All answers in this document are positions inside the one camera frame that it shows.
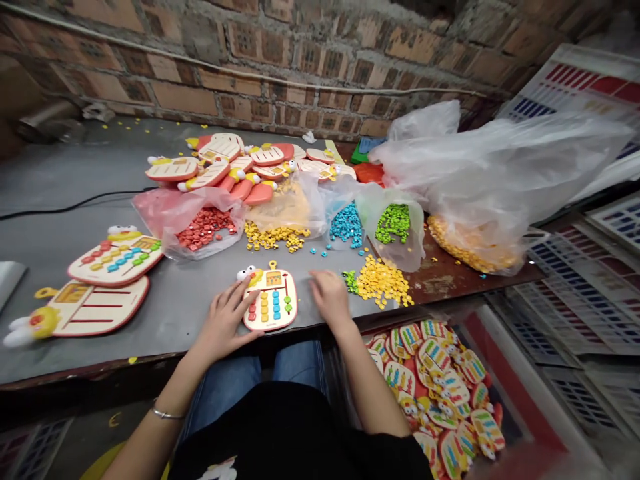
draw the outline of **brick wall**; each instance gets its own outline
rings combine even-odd
[[[48,91],[101,99],[119,113],[351,141],[459,98],[486,122],[556,46],[604,26],[583,0],[467,0],[426,18],[390,0],[30,0],[28,8],[140,45],[311,84],[480,91],[401,97],[319,92],[242,79],[3,13],[0,51]]]

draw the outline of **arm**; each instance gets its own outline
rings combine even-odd
[[[409,424],[393,392],[380,375],[349,314],[343,280],[330,271],[311,271],[310,274],[313,298],[342,353],[355,410],[364,430],[396,437],[410,435]]]
[[[263,335],[251,332],[238,336],[240,319],[259,291],[242,302],[249,281],[235,282],[216,295],[209,316],[196,342],[180,360],[173,375],[155,402],[155,408],[182,417],[189,411],[191,398],[200,380],[214,362]],[[146,414],[131,438],[103,475],[103,480],[157,480],[173,451],[184,420],[162,419],[154,412]]]

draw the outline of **black shirt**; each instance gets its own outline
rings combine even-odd
[[[254,387],[178,448],[170,480],[430,479],[412,436],[368,435],[338,424],[318,390],[291,382]]]

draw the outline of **hand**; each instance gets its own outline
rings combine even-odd
[[[349,313],[349,298],[344,280],[328,270],[311,270],[311,292],[320,315],[334,335],[350,330],[355,323]]]
[[[247,276],[242,282],[234,282],[228,289],[213,298],[200,335],[185,356],[189,358],[190,363],[195,363],[197,367],[206,370],[214,362],[264,335],[263,331],[252,331],[246,335],[237,334],[242,316],[260,294],[258,290],[252,291],[241,301],[250,280],[251,277]]]

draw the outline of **red bead pile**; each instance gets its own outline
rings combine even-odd
[[[214,239],[222,240],[222,235],[217,233],[222,229],[228,229],[230,235],[238,233],[229,212],[222,212],[215,207],[205,207],[198,212],[191,224],[176,236],[180,245],[196,251]]]

